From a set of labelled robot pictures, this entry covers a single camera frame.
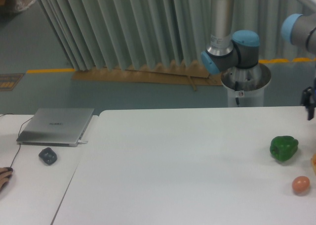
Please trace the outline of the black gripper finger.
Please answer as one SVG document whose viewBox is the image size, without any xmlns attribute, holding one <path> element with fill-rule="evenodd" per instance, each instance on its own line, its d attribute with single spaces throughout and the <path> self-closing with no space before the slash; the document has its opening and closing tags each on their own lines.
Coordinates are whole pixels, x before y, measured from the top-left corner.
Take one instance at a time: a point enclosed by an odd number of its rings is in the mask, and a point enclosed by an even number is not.
<svg viewBox="0 0 316 225">
<path fill-rule="evenodd" d="M 308 87 L 303 90 L 301 96 L 301 106 L 304 106 L 307 111 L 307 119 L 310 121 L 315 116 L 316 108 L 316 89 Z"/>
</svg>

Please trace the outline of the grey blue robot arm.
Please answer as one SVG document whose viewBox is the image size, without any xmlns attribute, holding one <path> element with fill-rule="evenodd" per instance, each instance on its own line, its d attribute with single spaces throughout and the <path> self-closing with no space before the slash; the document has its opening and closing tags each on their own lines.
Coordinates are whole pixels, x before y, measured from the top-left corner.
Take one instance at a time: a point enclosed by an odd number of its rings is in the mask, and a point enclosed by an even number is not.
<svg viewBox="0 0 316 225">
<path fill-rule="evenodd" d="M 306 1 L 316 4 L 316 0 Z M 210 45 L 201 52 L 201 59 L 211 75 L 221 74 L 228 107 L 260 107 L 264 104 L 264 90 L 271 81 L 271 72 L 259 63 L 257 33 L 239 30 L 231 36 L 233 10 L 234 0 L 211 1 Z M 282 24 L 281 36 L 290 44 L 316 55 L 316 13 L 288 16 Z M 303 90 L 300 104 L 311 120 L 316 110 L 316 77 L 313 86 Z"/>
</svg>

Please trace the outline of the person's hand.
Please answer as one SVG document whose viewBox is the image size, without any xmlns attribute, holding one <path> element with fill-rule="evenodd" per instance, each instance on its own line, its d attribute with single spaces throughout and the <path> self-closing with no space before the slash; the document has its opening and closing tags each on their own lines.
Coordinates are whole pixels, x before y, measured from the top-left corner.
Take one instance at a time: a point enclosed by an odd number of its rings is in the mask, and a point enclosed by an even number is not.
<svg viewBox="0 0 316 225">
<path fill-rule="evenodd" d="M 0 190 L 2 190 L 5 185 L 9 182 L 13 175 L 13 172 L 8 172 L 6 167 L 0 169 Z"/>
</svg>

